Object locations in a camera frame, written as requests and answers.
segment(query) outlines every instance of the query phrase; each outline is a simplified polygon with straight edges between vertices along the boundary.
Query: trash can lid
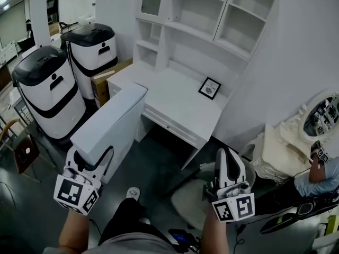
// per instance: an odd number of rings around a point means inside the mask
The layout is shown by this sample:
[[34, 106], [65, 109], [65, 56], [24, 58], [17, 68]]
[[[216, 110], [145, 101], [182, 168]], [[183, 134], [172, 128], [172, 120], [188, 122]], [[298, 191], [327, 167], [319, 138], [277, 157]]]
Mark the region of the trash can lid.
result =
[[15, 66], [12, 77], [26, 86], [36, 86], [57, 71], [67, 60], [66, 53], [53, 46], [44, 46]]
[[79, 46], [90, 47], [112, 39], [114, 36], [115, 32], [109, 26], [90, 23], [61, 35], [61, 39]]

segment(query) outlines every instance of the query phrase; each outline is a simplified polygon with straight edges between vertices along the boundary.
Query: framed photo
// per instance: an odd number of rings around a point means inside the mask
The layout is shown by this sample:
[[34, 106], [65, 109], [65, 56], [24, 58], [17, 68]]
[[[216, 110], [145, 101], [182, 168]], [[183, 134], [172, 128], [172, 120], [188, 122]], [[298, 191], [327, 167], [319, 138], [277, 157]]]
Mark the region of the framed photo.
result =
[[220, 83], [207, 77], [207, 79], [202, 84], [201, 88], [199, 89], [199, 93], [203, 94], [207, 98], [214, 99], [220, 86], [221, 86]]

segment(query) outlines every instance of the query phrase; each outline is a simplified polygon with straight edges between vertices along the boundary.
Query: shoe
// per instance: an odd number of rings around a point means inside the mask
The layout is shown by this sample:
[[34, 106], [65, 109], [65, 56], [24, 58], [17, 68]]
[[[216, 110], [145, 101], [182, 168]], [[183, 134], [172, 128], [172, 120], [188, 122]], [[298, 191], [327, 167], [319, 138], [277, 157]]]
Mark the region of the shoe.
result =
[[146, 217], [140, 218], [139, 223], [150, 225], [150, 220]]
[[127, 190], [126, 198], [134, 198], [136, 201], [139, 200], [140, 189], [137, 187], [131, 187]]

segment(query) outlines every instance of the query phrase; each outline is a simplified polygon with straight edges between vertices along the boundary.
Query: wooden chair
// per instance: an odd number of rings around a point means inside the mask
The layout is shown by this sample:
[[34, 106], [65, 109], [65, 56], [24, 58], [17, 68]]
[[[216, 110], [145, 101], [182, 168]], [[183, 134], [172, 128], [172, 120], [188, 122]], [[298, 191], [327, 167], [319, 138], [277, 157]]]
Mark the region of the wooden chair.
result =
[[[16, 122], [19, 122], [21, 124], [21, 126], [24, 128], [24, 131], [26, 132], [26, 135], [23, 133], [18, 135], [13, 140], [12, 146], [10, 146], [3, 139], [7, 131], [10, 129], [10, 127]], [[34, 180], [37, 183], [41, 183], [41, 181], [39, 181], [37, 174], [35, 173], [35, 170], [33, 168], [33, 162], [37, 158], [41, 158], [44, 163], [50, 165], [56, 171], [58, 170], [54, 162], [51, 163], [44, 156], [40, 154], [39, 148], [37, 146], [37, 142], [46, 149], [47, 154], [50, 156], [47, 148], [44, 145], [42, 145], [38, 140], [35, 140], [35, 138], [30, 134], [30, 132], [27, 130], [26, 126], [23, 124], [23, 122], [20, 119], [11, 120], [5, 125], [4, 129], [2, 130], [0, 134], [0, 142], [2, 142], [3, 145], [7, 146], [13, 152], [17, 172], [19, 174], [22, 174]], [[33, 171], [35, 178], [32, 178], [31, 176], [24, 173], [29, 166], [32, 167], [32, 171]]]

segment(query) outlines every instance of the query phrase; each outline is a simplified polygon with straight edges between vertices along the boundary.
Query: blue shirt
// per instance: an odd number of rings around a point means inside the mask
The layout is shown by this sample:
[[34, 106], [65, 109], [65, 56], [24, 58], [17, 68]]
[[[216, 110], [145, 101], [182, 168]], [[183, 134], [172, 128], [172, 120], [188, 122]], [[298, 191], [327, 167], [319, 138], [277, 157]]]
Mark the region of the blue shirt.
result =
[[326, 180], [317, 184], [310, 183], [309, 172], [295, 178], [295, 187], [301, 196], [314, 197], [333, 191], [339, 186], [339, 157], [324, 165]]

